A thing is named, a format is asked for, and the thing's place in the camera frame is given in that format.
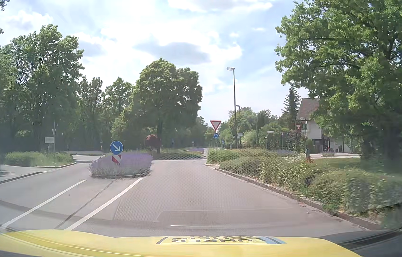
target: white house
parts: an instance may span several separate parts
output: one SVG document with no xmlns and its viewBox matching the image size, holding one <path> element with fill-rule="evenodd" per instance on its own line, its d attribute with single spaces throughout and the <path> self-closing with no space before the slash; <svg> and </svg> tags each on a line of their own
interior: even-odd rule
<svg viewBox="0 0 402 257">
<path fill-rule="evenodd" d="M 330 138 L 323 134 L 323 130 L 313 121 L 311 115 L 319 107 L 318 98 L 302 98 L 296 115 L 296 129 L 300 129 L 303 135 L 312 139 L 315 153 L 326 152 L 328 149 L 332 152 L 350 152 L 348 143 L 344 140 Z"/>
</svg>

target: roof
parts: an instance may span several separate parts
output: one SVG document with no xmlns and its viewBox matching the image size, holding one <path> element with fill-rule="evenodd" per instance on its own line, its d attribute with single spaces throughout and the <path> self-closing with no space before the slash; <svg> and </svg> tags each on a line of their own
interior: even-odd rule
<svg viewBox="0 0 402 257">
<path fill-rule="evenodd" d="M 311 114 L 318 109 L 318 98 L 302 98 L 296 120 L 310 120 Z"/>
</svg>

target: yellow car hood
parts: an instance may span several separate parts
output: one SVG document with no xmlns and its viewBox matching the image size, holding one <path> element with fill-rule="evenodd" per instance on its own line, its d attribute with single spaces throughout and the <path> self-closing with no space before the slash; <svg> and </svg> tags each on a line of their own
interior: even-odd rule
<svg viewBox="0 0 402 257">
<path fill-rule="evenodd" d="M 107 237 L 33 230 L 0 234 L 0 250 L 43 257 L 357 257 L 324 239 L 309 237 Z"/>
</svg>

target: lavender bush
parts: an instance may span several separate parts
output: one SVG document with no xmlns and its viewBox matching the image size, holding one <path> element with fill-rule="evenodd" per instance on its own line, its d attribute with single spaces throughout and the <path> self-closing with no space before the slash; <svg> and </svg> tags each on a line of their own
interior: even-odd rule
<svg viewBox="0 0 402 257">
<path fill-rule="evenodd" d="M 150 170 L 152 156 L 143 153 L 122 153 L 119 165 L 112 162 L 111 155 L 92 161 L 88 167 L 92 175 L 127 176 L 146 173 Z"/>
</svg>

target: asphalt road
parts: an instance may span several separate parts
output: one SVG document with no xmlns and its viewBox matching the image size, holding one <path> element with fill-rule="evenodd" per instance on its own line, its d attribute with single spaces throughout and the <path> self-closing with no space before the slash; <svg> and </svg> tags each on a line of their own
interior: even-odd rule
<svg viewBox="0 0 402 257">
<path fill-rule="evenodd" d="M 95 156 L 0 184 L 0 230 L 67 229 L 110 237 L 300 236 L 360 231 L 348 221 L 217 172 L 205 160 L 153 161 L 143 178 L 91 178 Z"/>
</svg>

